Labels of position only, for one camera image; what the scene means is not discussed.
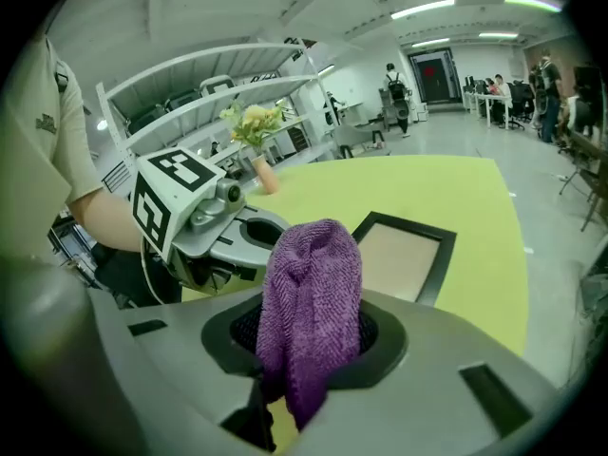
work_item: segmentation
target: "yellow-green table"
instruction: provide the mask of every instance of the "yellow-green table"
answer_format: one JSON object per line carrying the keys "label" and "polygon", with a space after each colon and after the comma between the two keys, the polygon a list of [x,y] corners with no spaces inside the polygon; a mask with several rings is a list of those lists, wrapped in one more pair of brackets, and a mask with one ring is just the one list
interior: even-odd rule
{"label": "yellow-green table", "polygon": [[324,161],[285,169],[281,189],[250,204],[291,224],[340,220],[354,231],[370,211],[457,234],[435,307],[523,354],[527,277],[515,208],[496,163],[451,156]]}

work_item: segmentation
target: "gray floor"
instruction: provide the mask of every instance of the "gray floor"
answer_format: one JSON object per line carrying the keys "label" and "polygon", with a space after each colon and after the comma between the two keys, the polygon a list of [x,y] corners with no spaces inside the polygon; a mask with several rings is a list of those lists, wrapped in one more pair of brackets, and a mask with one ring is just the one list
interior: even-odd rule
{"label": "gray floor", "polygon": [[595,216],[580,231],[588,211],[589,188],[562,182],[574,166],[557,147],[540,142],[529,125],[522,130],[486,127],[468,113],[431,114],[415,123],[411,136],[397,129],[386,137],[396,154],[447,154],[494,159],[511,193],[522,228],[528,287],[528,336],[524,357],[556,387],[578,366],[585,323],[576,315],[580,269],[607,233]]}

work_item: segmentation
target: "cable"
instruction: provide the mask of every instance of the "cable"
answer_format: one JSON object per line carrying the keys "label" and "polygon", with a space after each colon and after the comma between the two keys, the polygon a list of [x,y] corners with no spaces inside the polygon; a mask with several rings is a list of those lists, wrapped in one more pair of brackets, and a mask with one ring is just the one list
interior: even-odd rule
{"label": "cable", "polygon": [[157,295],[156,291],[154,290],[154,286],[152,285],[152,282],[150,281],[150,275],[148,274],[148,266],[147,266],[147,261],[146,261],[146,256],[147,256],[147,250],[148,250],[148,242],[145,239],[144,236],[142,236],[142,269],[143,269],[143,276],[145,276],[145,282],[148,284],[148,289],[150,290],[150,292],[152,293],[152,295],[154,296],[154,298],[159,302],[159,304],[164,304],[164,302],[161,301],[161,298]]}

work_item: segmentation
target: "doorway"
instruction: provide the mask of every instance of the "doorway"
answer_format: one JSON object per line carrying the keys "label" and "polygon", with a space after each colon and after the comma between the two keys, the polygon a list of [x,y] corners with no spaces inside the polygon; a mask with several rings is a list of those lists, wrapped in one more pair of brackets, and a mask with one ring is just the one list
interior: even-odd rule
{"label": "doorway", "polygon": [[410,54],[416,84],[423,102],[430,105],[462,100],[456,66],[449,47]]}

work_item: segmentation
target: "ceiling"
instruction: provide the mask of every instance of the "ceiling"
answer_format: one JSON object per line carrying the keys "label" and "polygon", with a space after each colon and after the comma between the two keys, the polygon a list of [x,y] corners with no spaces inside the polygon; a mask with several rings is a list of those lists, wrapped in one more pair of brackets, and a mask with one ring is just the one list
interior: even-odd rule
{"label": "ceiling", "polygon": [[[480,31],[517,31],[531,45],[570,33],[560,14],[503,0],[457,0],[392,21],[392,12],[438,0],[67,0],[49,31],[75,72],[92,111],[101,115],[95,85],[106,89],[159,62],[194,50],[247,42],[267,29],[332,44],[356,44],[389,29],[409,46],[438,37],[479,42]],[[547,0],[558,4],[566,0]],[[108,133],[89,132],[91,147]]]}

